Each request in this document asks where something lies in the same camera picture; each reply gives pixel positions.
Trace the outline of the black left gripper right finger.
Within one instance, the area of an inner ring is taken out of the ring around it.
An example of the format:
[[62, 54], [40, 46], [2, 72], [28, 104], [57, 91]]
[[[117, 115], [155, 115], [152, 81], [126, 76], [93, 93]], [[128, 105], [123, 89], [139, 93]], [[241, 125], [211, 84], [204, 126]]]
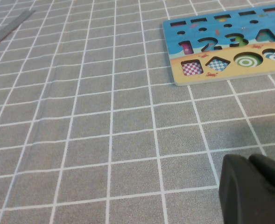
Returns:
[[259, 173], [275, 187], [275, 161], [262, 154], [252, 154], [249, 156], [249, 161]]

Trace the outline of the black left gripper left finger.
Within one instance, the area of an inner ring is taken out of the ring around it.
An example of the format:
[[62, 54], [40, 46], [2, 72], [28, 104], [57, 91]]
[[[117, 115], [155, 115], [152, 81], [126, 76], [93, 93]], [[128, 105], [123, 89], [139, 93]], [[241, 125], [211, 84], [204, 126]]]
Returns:
[[219, 200], [225, 224], [275, 224], [275, 187], [249, 158], [224, 156]]

